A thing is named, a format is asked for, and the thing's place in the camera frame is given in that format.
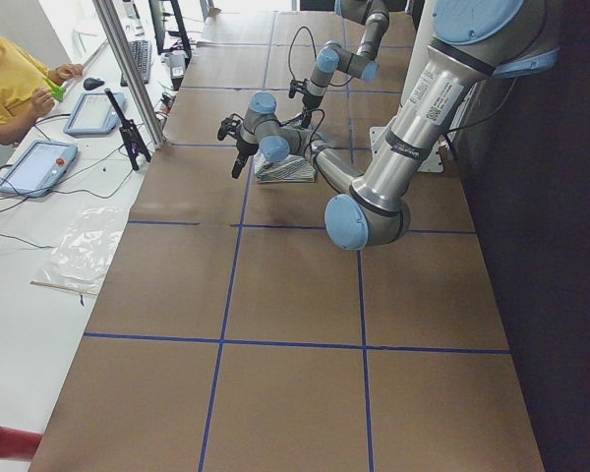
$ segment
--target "plastic bag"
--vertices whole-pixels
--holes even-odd
[[[102,206],[84,209],[59,246],[35,275],[33,284],[96,295],[127,224],[126,210]]]

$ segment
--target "black wall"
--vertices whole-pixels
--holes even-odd
[[[457,146],[546,470],[590,472],[590,1],[565,2],[557,66]]]

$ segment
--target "brown table surface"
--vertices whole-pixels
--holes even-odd
[[[208,21],[30,471],[543,470],[449,161],[411,183],[411,231],[362,252],[325,234],[323,179],[231,179],[220,120],[259,89],[299,111],[302,25],[317,45],[362,33],[332,13]],[[321,131],[363,167],[413,40],[393,14],[380,76],[324,99]]]

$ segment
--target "person's arm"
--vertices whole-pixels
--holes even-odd
[[[64,82],[70,79],[82,76],[83,66],[81,64],[64,64],[48,71],[48,79],[58,86],[63,85]]]
[[[55,101],[50,90],[36,88],[30,97],[29,108],[8,123],[0,125],[0,144],[7,146],[21,141],[37,119],[52,110],[54,106]]]

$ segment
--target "white table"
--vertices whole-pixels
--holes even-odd
[[[168,72],[154,56],[151,80],[147,85],[151,102],[156,104],[164,91],[170,92]],[[122,90],[128,98],[126,116],[137,124],[142,122],[128,88],[120,88],[120,69],[111,48],[106,45],[88,66],[87,77],[99,77],[113,91]],[[83,92],[80,82],[69,87],[64,102],[50,113],[69,113]],[[122,145],[119,131],[102,138],[76,139],[64,135],[66,119],[58,118],[39,125],[53,141],[74,143],[79,147],[77,161],[68,176],[105,157]],[[148,144],[150,136],[140,127]],[[29,144],[44,139],[33,128],[10,163]],[[61,184],[57,190],[87,189],[109,195],[131,172],[122,188],[110,199],[90,194],[50,194],[40,200],[29,200],[0,213],[0,232],[32,241],[38,245],[57,245],[68,226],[85,207],[118,207],[128,210],[142,185],[148,164],[142,155],[140,170],[131,172],[126,155],[113,152],[104,162]],[[20,198],[0,202],[0,209]],[[38,285],[31,285],[37,270],[45,263],[49,250],[36,250],[24,243],[0,237],[0,425],[43,432],[54,408],[63,381],[76,352],[83,330],[95,302],[94,296]],[[27,462],[0,460],[0,472],[28,470]]]

